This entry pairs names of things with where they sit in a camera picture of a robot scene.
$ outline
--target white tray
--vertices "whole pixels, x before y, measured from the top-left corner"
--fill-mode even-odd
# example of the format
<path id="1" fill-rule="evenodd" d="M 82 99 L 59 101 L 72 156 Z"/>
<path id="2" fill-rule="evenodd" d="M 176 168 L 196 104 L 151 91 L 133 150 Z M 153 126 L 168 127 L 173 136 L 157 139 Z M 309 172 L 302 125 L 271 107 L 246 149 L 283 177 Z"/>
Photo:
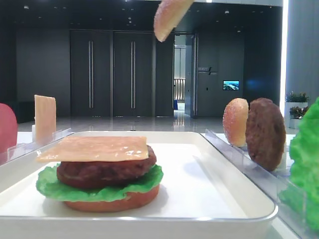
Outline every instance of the white tray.
<path id="1" fill-rule="evenodd" d="M 46 165 L 34 161 L 39 151 L 31 152 L 0 166 L 1 238 L 262 239 L 277 215 L 277 205 L 200 134 L 73 135 L 146 136 L 164 172 L 158 197 L 143 208 L 116 214 L 73 211 L 37 192 L 37 174 Z"/>

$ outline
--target wall sign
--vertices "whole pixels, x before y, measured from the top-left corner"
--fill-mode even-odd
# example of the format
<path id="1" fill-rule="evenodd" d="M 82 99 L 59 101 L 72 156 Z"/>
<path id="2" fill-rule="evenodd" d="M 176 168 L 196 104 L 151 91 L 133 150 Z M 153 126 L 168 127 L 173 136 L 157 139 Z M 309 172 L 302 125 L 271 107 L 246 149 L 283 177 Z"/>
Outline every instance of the wall sign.
<path id="1" fill-rule="evenodd" d="M 216 71 L 211 71 L 211 67 L 199 67 L 198 68 L 198 73 L 199 74 L 206 74 L 208 73 L 209 76 L 216 76 L 217 72 Z"/>

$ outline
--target double door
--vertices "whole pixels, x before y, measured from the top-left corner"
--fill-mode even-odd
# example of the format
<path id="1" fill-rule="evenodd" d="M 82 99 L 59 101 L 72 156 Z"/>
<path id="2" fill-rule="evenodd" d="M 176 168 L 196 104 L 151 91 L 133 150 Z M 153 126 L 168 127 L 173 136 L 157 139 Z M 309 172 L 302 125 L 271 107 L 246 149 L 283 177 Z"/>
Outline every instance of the double door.
<path id="1" fill-rule="evenodd" d="M 150 33 L 114 33 L 114 116 L 152 116 Z"/>
<path id="2" fill-rule="evenodd" d="M 110 33 L 71 32 L 71 113 L 110 116 Z"/>

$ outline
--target burger patty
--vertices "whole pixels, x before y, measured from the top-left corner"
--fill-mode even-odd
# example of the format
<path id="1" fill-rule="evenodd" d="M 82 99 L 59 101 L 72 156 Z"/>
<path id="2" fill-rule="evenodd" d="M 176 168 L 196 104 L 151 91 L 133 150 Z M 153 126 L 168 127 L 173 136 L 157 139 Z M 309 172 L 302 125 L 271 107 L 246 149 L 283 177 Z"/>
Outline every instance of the burger patty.
<path id="1" fill-rule="evenodd" d="M 144 160 L 121 162 L 61 162 L 57 168 L 60 182 L 80 189 L 123 186 L 146 174 L 155 164 L 156 156 L 148 146 Z"/>

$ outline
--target potted plant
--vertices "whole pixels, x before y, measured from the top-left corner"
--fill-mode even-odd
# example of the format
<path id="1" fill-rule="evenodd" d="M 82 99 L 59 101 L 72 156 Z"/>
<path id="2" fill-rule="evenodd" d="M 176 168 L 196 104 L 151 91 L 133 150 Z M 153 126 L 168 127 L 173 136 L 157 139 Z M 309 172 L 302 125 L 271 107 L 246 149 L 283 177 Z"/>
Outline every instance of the potted plant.
<path id="1" fill-rule="evenodd" d="M 291 91 L 289 94 L 286 94 L 286 103 L 285 103 L 285 125 L 289 127 L 290 125 L 290 109 L 293 107 L 299 107 L 301 109 L 308 106 L 309 97 L 306 93 L 301 92 L 299 94 Z"/>
<path id="2" fill-rule="evenodd" d="M 298 106 L 290 108 L 290 128 L 299 128 L 300 120 L 304 117 L 308 107 L 300 108 Z"/>

